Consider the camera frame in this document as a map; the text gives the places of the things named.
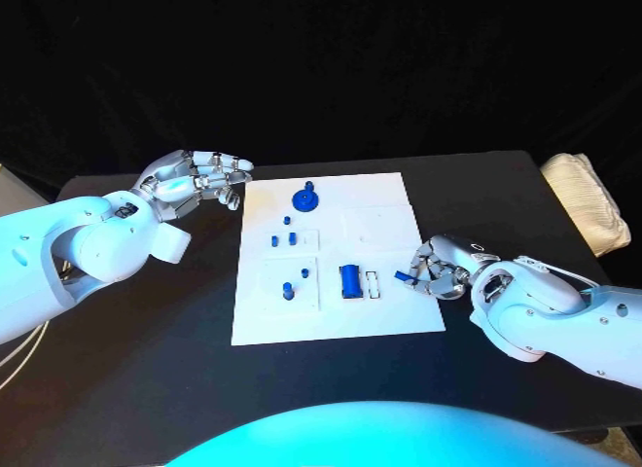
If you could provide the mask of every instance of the white board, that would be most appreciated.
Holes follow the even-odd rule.
[[[293,209],[292,197],[306,180],[319,203],[303,213]],[[290,232],[296,245],[289,245]],[[420,244],[398,173],[250,182],[233,345],[444,331],[437,301],[394,279],[395,270],[408,270]],[[358,266],[361,299],[342,298],[344,265]],[[302,269],[309,270],[306,278]],[[377,275],[378,299],[368,296],[368,271]],[[283,298],[284,282],[293,286],[290,301]]]

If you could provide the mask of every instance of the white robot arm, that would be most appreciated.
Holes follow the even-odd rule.
[[[165,221],[202,199],[237,209],[230,186],[251,163],[175,151],[143,170],[130,190],[57,202],[0,218],[0,343],[32,329],[142,267],[148,255],[176,263],[189,235]],[[56,261],[71,264],[61,277]]]
[[[433,280],[418,280],[426,266]],[[577,291],[551,270],[591,287]],[[501,261],[482,245],[436,235],[418,248],[404,285],[441,300],[469,288],[470,321],[522,362],[549,352],[580,370],[642,389],[642,290],[598,286],[528,257]]]

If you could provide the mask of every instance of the white pillow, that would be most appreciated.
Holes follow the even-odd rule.
[[[629,227],[584,154],[557,154],[541,172],[594,255],[626,246]]]

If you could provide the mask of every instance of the black curtain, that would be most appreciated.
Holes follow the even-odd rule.
[[[642,10],[0,0],[0,162],[54,195],[178,148],[256,164],[584,152],[637,238]]]

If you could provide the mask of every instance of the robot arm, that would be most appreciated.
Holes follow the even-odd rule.
[[[230,186],[250,180],[246,160],[176,151],[143,170],[129,191],[57,202],[0,218],[0,343],[126,279],[152,255],[176,263],[189,235],[165,221],[201,199],[237,209]],[[56,260],[74,270],[61,280]]]
[[[434,280],[416,279],[414,268],[405,286],[443,300],[469,288],[470,322],[506,355],[535,362],[549,352],[590,375],[642,388],[640,290],[598,286],[526,257],[501,261],[447,235],[421,248],[411,264],[424,256]],[[591,287],[578,292],[549,269]]]

